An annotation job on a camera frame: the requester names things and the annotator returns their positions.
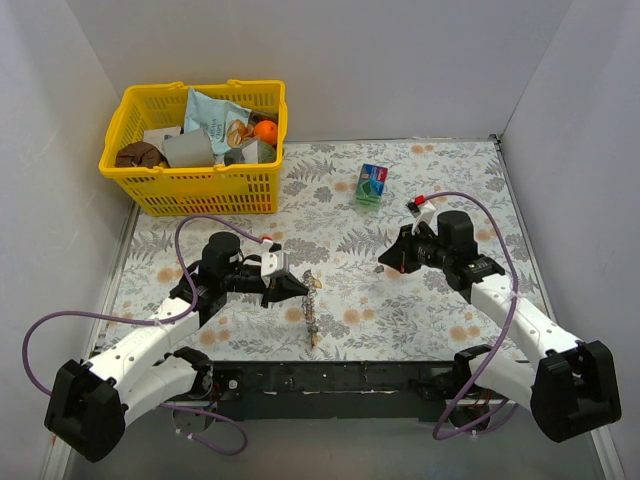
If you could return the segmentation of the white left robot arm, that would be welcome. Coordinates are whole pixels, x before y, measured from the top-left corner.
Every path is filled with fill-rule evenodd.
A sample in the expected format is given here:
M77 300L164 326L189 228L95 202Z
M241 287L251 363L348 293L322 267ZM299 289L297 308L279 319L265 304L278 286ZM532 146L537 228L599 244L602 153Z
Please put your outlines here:
M90 462L104 459L140 416L179 396L212 400L214 366L180 342L200 330L231 293L259 296L262 307L305 297L278 245L244 258L230 232L213 234L147 326L132 330L84 363L60 367L45 415L47 429Z

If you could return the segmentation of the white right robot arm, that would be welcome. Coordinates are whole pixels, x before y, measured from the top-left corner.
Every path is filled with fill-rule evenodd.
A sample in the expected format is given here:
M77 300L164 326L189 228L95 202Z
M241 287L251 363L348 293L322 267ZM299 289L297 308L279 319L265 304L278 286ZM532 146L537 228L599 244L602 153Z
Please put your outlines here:
M519 364L488 346L461 351L452 373L460 395L492 390L529 410L555 442L620 420L614 359L602 342L584 342L517 295L505 270L479 253L467 213L437 215L430 202L411 202L408 209L413 222L400 229L380 263L401 274L441 270L452 290L506 328L528 361Z

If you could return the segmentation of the large metal key ring disc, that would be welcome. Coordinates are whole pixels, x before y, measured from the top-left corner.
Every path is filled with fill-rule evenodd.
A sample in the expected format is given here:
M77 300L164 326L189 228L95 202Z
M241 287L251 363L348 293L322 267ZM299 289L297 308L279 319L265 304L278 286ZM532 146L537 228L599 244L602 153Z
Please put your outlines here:
M315 303L318 290L322 288L322 283L313 275L311 269L308 269L303 273L303 283L308 288L308 295L302 299L301 308L304 314L310 343L311 338L314 335L319 337L319 326L315 313Z

